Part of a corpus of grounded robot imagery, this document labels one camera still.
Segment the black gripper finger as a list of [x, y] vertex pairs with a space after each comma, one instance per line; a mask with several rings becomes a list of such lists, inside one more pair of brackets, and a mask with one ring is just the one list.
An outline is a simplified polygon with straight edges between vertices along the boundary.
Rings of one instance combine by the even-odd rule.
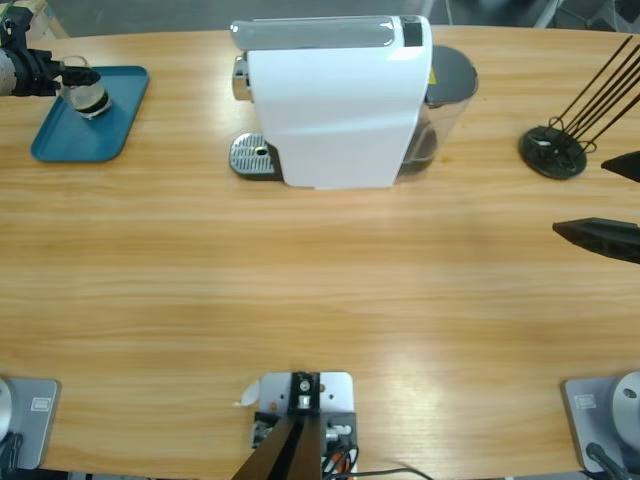
[[601, 168], [634, 182], [640, 182], [640, 151], [625, 153], [601, 163]]
[[639, 225], [603, 218], [555, 222], [552, 230], [573, 245], [598, 255], [639, 263]]

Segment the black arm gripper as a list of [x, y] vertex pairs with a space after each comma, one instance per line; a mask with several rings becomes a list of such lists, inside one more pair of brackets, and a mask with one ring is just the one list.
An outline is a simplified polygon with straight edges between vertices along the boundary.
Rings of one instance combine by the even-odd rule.
[[64, 86], [91, 86], [101, 78], [89, 67], [65, 67], [63, 61], [52, 59], [51, 51], [11, 50], [10, 59], [15, 70], [12, 96], [55, 96], [60, 89], [59, 76]]

